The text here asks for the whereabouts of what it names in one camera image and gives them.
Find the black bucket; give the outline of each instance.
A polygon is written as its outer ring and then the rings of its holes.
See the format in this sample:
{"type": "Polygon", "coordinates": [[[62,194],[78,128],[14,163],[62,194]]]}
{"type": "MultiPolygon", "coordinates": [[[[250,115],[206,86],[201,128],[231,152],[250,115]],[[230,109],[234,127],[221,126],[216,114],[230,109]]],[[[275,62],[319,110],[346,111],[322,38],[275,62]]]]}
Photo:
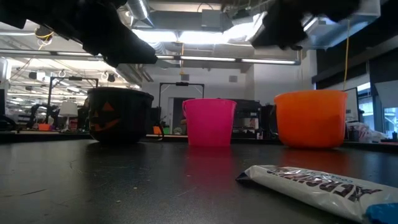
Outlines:
{"type": "Polygon", "coordinates": [[[99,87],[88,90],[90,134],[99,142],[129,144],[146,135],[154,97],[137,90],[99,87]]]}

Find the workbench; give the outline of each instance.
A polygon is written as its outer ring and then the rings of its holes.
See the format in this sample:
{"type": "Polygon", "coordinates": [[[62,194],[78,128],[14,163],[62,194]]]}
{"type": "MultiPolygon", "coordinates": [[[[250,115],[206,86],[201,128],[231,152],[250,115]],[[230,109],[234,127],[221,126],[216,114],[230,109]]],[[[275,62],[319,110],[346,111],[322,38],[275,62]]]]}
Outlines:
{"type": "Polygon", "coordinates": [[[398,154],[94,140],[0,145],[1,223],[351,223],[235,178],[251,165],[322,170],[398,187],[398,154]]]}

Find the jack-o'-lantern face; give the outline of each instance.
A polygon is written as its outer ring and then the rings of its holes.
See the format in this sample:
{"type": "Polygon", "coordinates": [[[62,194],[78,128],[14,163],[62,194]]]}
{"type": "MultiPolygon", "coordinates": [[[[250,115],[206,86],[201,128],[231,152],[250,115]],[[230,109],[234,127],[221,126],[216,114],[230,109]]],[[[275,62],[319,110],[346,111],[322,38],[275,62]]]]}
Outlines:
{"type": "Polygon", "coordinates": [[[106,102],[100,110],[90,108],[90,130],[104,131],[120,122],[120,115],[106,102]]]}

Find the table surface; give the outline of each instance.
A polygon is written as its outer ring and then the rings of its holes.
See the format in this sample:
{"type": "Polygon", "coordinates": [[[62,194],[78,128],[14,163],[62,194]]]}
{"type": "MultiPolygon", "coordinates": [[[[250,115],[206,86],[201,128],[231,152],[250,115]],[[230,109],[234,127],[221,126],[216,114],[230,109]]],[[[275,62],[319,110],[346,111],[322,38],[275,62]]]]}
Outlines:
{"type": "Polygon", "coordinates": [[[398,187],[398,155],[233,144],[92,140],[0,145],[1,223],[350,223],[234,179],[251,165],[323,170],[398,187]]]}

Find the white wrapper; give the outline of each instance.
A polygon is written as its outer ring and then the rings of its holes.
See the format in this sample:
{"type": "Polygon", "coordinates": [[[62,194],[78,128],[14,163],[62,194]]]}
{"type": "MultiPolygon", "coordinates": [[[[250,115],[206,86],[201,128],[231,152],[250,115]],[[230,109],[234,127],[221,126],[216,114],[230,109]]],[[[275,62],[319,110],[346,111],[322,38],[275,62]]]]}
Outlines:
{"type": "Polygon", "coordinates": [[[398,223],[398,189],[296,167],[252,166],[237,181],[253,180],[357,222],[398,223]]]}

